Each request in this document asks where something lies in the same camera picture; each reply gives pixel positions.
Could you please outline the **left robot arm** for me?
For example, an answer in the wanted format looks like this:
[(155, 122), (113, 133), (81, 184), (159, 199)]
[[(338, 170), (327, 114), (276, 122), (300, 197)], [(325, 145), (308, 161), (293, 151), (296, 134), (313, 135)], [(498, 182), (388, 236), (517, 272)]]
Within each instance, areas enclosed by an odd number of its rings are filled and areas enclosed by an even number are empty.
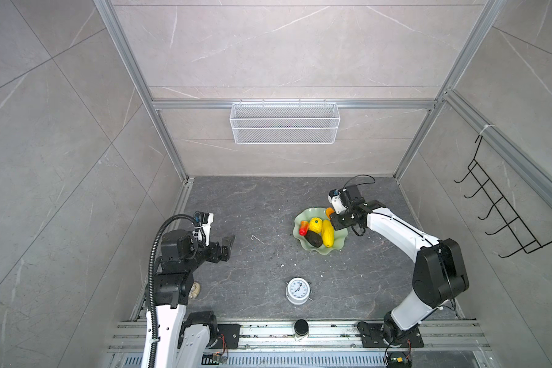
[[(212, 213), (177, 214), (156, 233), (147, 272), (143, 367), (197, 367), (205, 357), (216, 363), (227, 360), (228, 343), (215, 313), (186, 312), (196, 269), (231, 256), (234, 236), (211, 241), (213, 221)], [(207, 356), (209, 348), (215, 352)]]

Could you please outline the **long yellow fake fruit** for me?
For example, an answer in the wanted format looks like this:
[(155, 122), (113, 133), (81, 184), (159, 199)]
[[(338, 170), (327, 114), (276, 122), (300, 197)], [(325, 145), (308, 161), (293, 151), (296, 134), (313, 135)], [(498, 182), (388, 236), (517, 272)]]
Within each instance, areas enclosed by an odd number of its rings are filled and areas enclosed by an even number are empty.
[(334, 227), (329, 220), (323, 220), (321, 229), (323, 246), (332, 248), (334, 246)]

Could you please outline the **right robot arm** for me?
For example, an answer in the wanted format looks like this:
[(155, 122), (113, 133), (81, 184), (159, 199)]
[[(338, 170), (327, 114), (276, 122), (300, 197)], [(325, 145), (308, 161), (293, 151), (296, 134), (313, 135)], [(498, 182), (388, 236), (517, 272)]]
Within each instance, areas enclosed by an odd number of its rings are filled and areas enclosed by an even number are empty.
[(407, 342), (422, 321), (438, 308), (469, 289), (469, 278), (460, 245), (441, 240), (400, 219), (383, 203), (366, 201), (357, 185), (332, 190), (328, 200), (334, 209), (335, 230), (359, 226), (382, 235), (414, 263), (412, 291), (384, 317), (383, 340), (398, 347)]

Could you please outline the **bumpy yellow fake fruit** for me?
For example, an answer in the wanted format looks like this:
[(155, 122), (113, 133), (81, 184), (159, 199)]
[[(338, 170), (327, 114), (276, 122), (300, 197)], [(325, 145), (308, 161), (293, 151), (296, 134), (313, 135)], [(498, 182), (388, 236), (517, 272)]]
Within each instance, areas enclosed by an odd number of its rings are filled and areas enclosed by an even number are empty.
[(323, 219), (318, 217), (311, 218), (308, 230), (320, 235), (323, 230), (323, 224)]

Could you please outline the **dark fake avocado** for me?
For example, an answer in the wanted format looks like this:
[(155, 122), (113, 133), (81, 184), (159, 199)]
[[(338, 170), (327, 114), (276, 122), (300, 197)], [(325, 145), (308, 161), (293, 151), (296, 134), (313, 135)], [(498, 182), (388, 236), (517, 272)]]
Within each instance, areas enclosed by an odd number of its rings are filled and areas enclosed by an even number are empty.
[(313, 246), (314, 248), (320, 248), (323, 245), (323, 240), (321, 235), (311, 232), (309, 230), (304, 238), (308, 242), (308, 244)]

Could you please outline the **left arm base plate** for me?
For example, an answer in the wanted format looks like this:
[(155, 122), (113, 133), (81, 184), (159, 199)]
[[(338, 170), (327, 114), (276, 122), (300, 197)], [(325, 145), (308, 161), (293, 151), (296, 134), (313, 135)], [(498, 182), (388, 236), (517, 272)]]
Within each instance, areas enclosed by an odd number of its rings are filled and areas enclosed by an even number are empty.
[(239, 324), (219, 324), (216, 328), (208, 324), (184, 324), (179, 332), (179, 340), (177, 348), (182, 347), (182, 343), (186, 339), (186, 331), (193, 332), (194, 326), (203, 326), (210, 332), (210, 338), (205, 345), (205, 349), (213, 351), (222, 351), (225, 345), (228, 350), (236, 349), (239, 346), (239, 334), (241, 326)]

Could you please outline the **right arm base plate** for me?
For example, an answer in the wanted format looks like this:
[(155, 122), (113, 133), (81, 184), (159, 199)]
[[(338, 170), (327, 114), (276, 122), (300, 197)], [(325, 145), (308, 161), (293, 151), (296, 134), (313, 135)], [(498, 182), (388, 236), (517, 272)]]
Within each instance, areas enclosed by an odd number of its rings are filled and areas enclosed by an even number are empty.
[(357, 329), (364, 348), (383, 347), (424, 347), (423, 338), (417, 326), (402, 331), (392, 322), (368, 323), (360, 321)]

